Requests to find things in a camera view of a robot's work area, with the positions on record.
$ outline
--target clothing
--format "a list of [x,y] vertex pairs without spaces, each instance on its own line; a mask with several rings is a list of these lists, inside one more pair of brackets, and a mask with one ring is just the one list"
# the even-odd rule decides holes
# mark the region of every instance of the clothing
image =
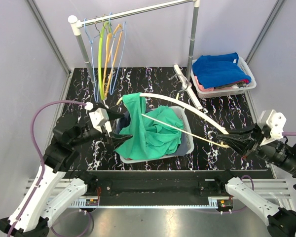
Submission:
[[[116,125],[116,129],[114,132],[116,134],[119,134],[123,128],[129,126],[130,120],[131,120],[130,114],[128,111],[126,111],[124,113],[124,117],[118,120],[118,123]],[[188,152],[187,138],[186,138],[185,133],[182,132],[181,133],[181,144],[179,144],[177,150],[174,153],[169,154],[169,156],[174,156],[174,157],[184,156],[187,152]]]
[[196,81],[196,84],[197,84],[197,87],[200,89],[200,91],[203,91],[203,92],[210,92],[210,91],[214,91],[214,90],[229,90],[229,89],[238,89],[240,87],[242,87],[244,85],[243,82],[238,82],[238,83],[231,83],[231,84],[228,84],[228,85],[222,85],[222,86],[218,86],[218,87],[210,87],[210,88],[207,88],[205,89],[203,87],[203,85],[201,85],[197,79],[197,76],[194,76],[194,80]]
[[203,85],[205,89],[241,81],[249,84],[251,77],[237,66],[238,59],[237,53],[201,56],[192,65],[193,73],[197,76],[199,84]]
[[[181,144],[181,132],[166,125],[155,122],[141,114],[146,111],[146,99],[140,93],[123,96],[123,102],[129,111],[131,120],[129,126],[123,128],[120,134],[131,134],[133,138],[116,149],[124,158],[157,159],[174,153]],[[174,111],[167,106],[146,113],[152,118],[183,129],[183,122]]]

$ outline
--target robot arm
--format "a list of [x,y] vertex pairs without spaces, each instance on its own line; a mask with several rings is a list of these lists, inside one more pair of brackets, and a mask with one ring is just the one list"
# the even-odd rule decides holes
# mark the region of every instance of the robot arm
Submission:
[[[39,167],[37,176],[19,207],[10,217],[0,220],[2,232],[7,234],[14,227],[11,235],[15,237],[47,236],[49,227],[75,199],[86,192],[96,191],[96,177],[87,171],[82,171],[64,191],[47,203],[57,183],[78,157],[76,146],[104,139],[110,146],[109,150],[113,151],[132,137],[132,135],[116,135],[106,129],[110,127],[107,122],[122,118],[123,114],[96,104],[96,108],[90,111],[89,116],[90,121],[83,127],[71,115],[62,116],[57,120],[53,129],[54,137],[43,156],[45,164],[41,182],[37,185],[43,170],[42,166]],[[24,212],[19,218],[21,209],[24,209]]]
[[[283,138],[286,118],[275,110],[264,111],[258,122],[245,130],[230,131],[217,138],[230,145],[243,159],[257,156],[281,168],[296,178],[296,144],[293,147]],[[249,189],[243,182],[226,171],[217,177],[219,189],[242,201],[267,225],[272,237],[296,237],[296,212],[274,205]]]

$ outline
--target gray floor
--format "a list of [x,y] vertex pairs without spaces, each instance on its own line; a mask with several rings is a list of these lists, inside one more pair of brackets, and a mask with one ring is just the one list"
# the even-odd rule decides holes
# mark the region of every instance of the gray floor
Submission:
[[[79,235],[88,222],[81,213],[62,216],[55,230],[66,237]],[[184,209],[97,209],[92,216],[94,228],[86,237],[270,237],[263,221],[248,209],[223,216]]]

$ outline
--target orange hanger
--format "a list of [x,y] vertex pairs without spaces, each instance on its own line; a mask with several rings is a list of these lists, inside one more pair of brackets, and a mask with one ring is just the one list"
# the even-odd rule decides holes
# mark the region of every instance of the orange hanger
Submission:
[[[115,28],[115,30],[113,32],[114,35],[116,34],[116,32],[118,31],[119,28],[121,30],[123,30],[123,26],[121,24],[118,24],[118,26]],[[112,64],[111,72],[110,72],[110,75],[109,75],[109,81],[108,81],[108,84],[107,84],[107,88],[105,90],[105,96],[107,96],[108,92],[109,92],[109,84],[110,84],[112,76],[113,76],[113,68],[114,68],[116,58],[117,58],[118,49],[119,49],[119,45],[120,45],[120,42],[121,42],[121,39],[122,39],[122,35],[123,35],[123,31],[121,31],[121,33],[119,35],[119,39],[118,39],[118,43],[117,43],[117,47],[116,47],[116,51],[115,51],[115,55],[114,55],[114,59],[113,59],[113,64]]]
[[109,53],[110,50],[110,42],[113,37],[113,34],[110,32],[107,35],[107,43],[106,43],[106,56],[105,56],[105,64],[104,64],[104,72],[103,72],[103,83],[102,83],[102,90],[104,94],[104,86],[105,86],[105,77],[107,74],[107,68],[108,68],[108,62],[110,61],[111,58],[111,52]]

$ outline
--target white wall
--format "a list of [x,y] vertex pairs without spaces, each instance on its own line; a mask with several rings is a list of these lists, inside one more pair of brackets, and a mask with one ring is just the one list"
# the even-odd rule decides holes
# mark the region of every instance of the white wall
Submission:
[[[79,20],[84,20],[166,1],[170,0],[36,0],[71,68],[85,65],[68,23],[68,16],[76,15]],[[201,0],[195,58],[201,54],[235,51],[246,58],[275,2],[276,0]],[[174,63],[186,66],[192,11],[193,4],[185,3],[112,21],[113,26],[123,20],[127,22],[122,66],[171,67]],[[87,29],[96,36],[94,26]],[[87,45],[85,32],[82,35]]]
[[[266,109],[282,112],[287,118],[284,130],[296,131],[296,0],[286,1],[249,66],[257,81],[251,94],[258,114]],[[290,144],[295,142],[290,137]],[[296,183],[286,172],[278,177],[286,178],[290,189]]]
[[[0,0],[0,218],[16,209],[38,170],[30,120],[41,105],[59,99],[65,79],[26,2]],[[35,126],[41,149],[54,113],[55,107],[42,113]]]

